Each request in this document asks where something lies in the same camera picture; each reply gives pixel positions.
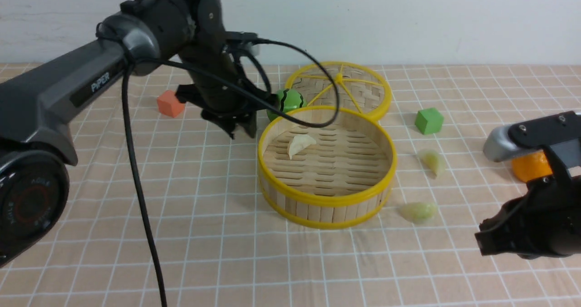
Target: bamboo steamer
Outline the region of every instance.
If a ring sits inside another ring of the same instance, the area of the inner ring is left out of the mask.
[[[289,114],[321,123],[334,108],[310,106]],[[310,135],[317,145],[290,160],[286,150],[297,134]],[[258,150],[264,199],[285,218],[323,229],[351,227],[377,214],[391,193],[398,163],[386,131],[369,116],[346,108],[323,129],[279,117],[265,129]]]
[[[365,114],[373,121],[379,121],[388,112],[392,90],[377,72],[343,61],[326,61],[321,65],[337,83],[341,107]],[[301,93],[308,102],[307,106],[335,105],[332,84],[315,64],[294,72],[285,88]]]

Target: yellow rim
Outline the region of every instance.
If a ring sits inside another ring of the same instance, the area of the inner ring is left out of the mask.
[[[389,86],[389,83],[384,79],[384,77],[382,77],[381,75],[379,75],[377,72],[373,71],[372,69],[369,69],[369,67],[365,67],[362,65],[354,64],[354,63],[349,63],[349,62],[344,62],[344,61],[326,61],[326,62],[321,63],[321,65],[323,65],[323,66],[330,65],[330,64],[340,64],[341,65],[340,71],[339,71],[336,79],[334,79],[334,80],[337,83],[337,85],[343,86],[343,89],[347,92],[347,95],[351,98],[351,100],[355,104],[355,108],[357,108],[357,110],[360,113],[361,113],[361,107],[359,106],[359,104],[357,104],[357,102],[355,101],[355,99],[353,98],[353,96],[351,95],[349,90],[347,90],[347,88],[345,87],[345,84],[343,82],[363,82],[366,84],[383,86],[383,88],[384,88],[384,100],[381,102],[381,104],[379,104],[379,106],[376,109],[372,110],[369,113],[365,113],[365,115],[367,117],[369,117],[370,119],[372,119],[374,122],[376,122],[376,121],[379,121],[388,112],[389,106],[392,103],[392,88]],[[357,69],[361,69],[361,70],[373,75],[378,80],[378,82],[371,82],[371,81],[360,80],[360,79],[343,79],[342,72],[343,72],[343,67],[345,67],[345,66],[350,66],[350,67],[355,67]],[[307,65],[305,67],[301,67],[300,69],[298,69],[298,71],[294,72],[288,78],[288,80],[286,80],[285,88],[292,88],[293,82],[295,81],[295,79],[297,79],[299,77],[312,78],[312,79],[327,79],[327,77],[324,75],[301,75],[302,73],[304,73],[308,69],[313,69],[316,67],[317,66],[315,64],[311,64],[311,65]],[[331,87],[332,87],[332,85],[327,86],[324,90],[322,90],[319,94],[317,94],[317,96],[315,96],[315,98],[313,98],[307,104],[307,106],[311,105],[315,100],[317,100],[322,94],[324,94],[326,91],[328,91]]]
[[[288,114],[293,115],[297,112],[301,112],[301,111],[305,111],[305,110],[315,110],[315,109],[334,110],[335,108],[333,106],[309,106],[306,108],[292,110]],[[359,114],[359,113],[352,111],[352,110],[349,110],[349,109],[341,108],[340,110],[341,110],[341,113],[349,113],[349,114],[352,114],[352,115],[355,115],[357,117],[361,117],[361,118],[367,120],[369,123],[371,123],[373,126],[375,126],[388,139],[389,146],[392,149],[392,152],[394,154],[392,156],[392,158],[393,158],[392,165],[389,168],[388,174],[386,174],[386,176],[383,179],[381,179],[381,181],[378,182],[373,187],[370,187],[369,189],[365,189],[365,190],[361,191],[360,193],[354,193],[354,194],[346,195],[346,196],[321,197],[321,196],[313,195],[311,193],[303,193],[302,191],[299,191],[297,189],[289,187],[288,185],[284,184],[282,181],[277,179],[270,172],[270,170],[268,170],[268,167],[266,166],[266,163],[264,162],[264,158],[261,154],[262,147],[265,144],[264,138],[266,137],[268,131],[270,131],[270,129],[277,122],[280,122],[283,119],[282,117],[278,117],[274,121],[270,122],[270,124],[266,127],[266,129],[262,133],[262,136],[260,137],[260,141],[258,143],[258,163],[259,163],[259,170],[263,173],[264,178],[270,184],[272,184],[279,193],[282,193],[283,195],[285,195],[287,197],[292,197],[295,201],[306,203],[309,205],[316,205],[316,206],[321,206],[321,207],[340,207],[340,206],[355,205],[357,203],[366,201],[367,199],[369,199],[375,195],[378,195],[379,193],[381,193],[383,190],[385,190],[389,186],[392,179],[394,178],[396,168],[398,166],[398,154],[396,153],[396,148],[394,146],[394,142],[392,141],[392,138],[390,138],[388,133],[382,127],[380,127],[375,121],[370,119],[369,116],[367,116],[365,114]]]
[[[340,222],[340,223],[315,222],[315,221],[311,221],[311,220],[305,220],[304,218],[300,218],[298,216],[290,214],[286,210],[280,208],[264,192],[264,187],[263,187],[262,183],[260,183],[260,179],[259,179],[258,183],[260,185],[260,190],[262,191],[262,197],[264,197],[264,200],[266,200],[268,205],[270,205],[270,207],[272,207],[274,210],[276,210],[276,212],[278,212],[281,216],[283,216],[284,218],[287,218],[291,222],[295,222],[296,224],[300,224],[300,225],[306,226],[306,227],[320,228],[321,230],[338,230],[340,228],[347,228],[347,227],[356,226],[357,224],[361,224],[361,223],[369,220],[373,216],[375,216],[377,213],[379,213],[381,208],[384,207],[385,203],[388,201],[389,197],[391,196],[391,190],[390,190],[388,195],[384,199],[384,201],[382,201],[381,204],[379,204],[379,206],[377,206],[374,210],[365,214],[364,216],[361,216],[360,218],[355,218],[353,220],[346,221],[346,222]]]

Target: white wall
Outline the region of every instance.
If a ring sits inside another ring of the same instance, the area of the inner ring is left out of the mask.
[[[47,61],[94,38],[123,0],[0,0],[0,61]],[[228,30],[321,60],[581,64],[581,0],[222,0]],[[263,63],[302,63],[263,49]]]

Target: toy watermelon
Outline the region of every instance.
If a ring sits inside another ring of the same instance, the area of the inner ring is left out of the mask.
[[[300,94],[295,89],[281,89],[276,92],[276,99],[278,100],[279,110],[283,113],[288,113],[291,110],[299,109],[305,106],[305,99],[303,95]],[[278,115],[266,111],[268,119],[274,121]]]

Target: robotic arm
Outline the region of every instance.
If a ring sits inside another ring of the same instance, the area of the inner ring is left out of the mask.
[[[494,162],[543,150],[552,175],[531,180],[528,192],[506,202],[475,234],[482,255],[516,253],[523,259],[581,253],[581,116],[575,112],[496,128],[484,146]]]
[[[129,0],[120,7],[97,26],[97,40],[0,84],[0,267],[56,224],[69,191],[64,165],[78,162],[69,123],[129,71],[143,76],[161,64],[185,66],[195,84],[179,86],[176,97],[200,106],[202,118],[232,138],[236,126],[255,137],[256,112],[265,108],[306,124],[276,108],[251,53],[256,44],[298,48],[227,32],[220,0]],[[176,55],[183,64],[169,61]],[[246,77],[241,57],[255,64],[266,91]],[[141,186],[138,175],[135,182]]]

